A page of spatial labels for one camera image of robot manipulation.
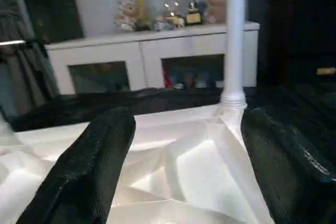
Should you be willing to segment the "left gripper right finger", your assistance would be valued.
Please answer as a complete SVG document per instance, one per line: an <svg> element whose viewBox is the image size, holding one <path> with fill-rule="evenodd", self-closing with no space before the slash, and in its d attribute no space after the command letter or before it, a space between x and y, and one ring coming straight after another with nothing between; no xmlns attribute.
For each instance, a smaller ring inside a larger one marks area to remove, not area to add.
<svg viewBox="0 0 336 224"><path fill-rule="evenodd" d="M241 133L275 223L335 223L335 167L301 131L263 108L244 112Z"/></svg>

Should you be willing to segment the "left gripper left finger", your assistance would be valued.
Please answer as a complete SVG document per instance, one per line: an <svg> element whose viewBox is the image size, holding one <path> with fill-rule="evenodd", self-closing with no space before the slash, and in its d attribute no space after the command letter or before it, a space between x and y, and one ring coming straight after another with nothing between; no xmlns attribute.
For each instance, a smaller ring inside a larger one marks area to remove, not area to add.
<svg viewBox="0 0 336 224"><path fill-rule="evenodd" d="M18 223L106 223L135 129L128 108L92 120L59 156Z"/></svg>

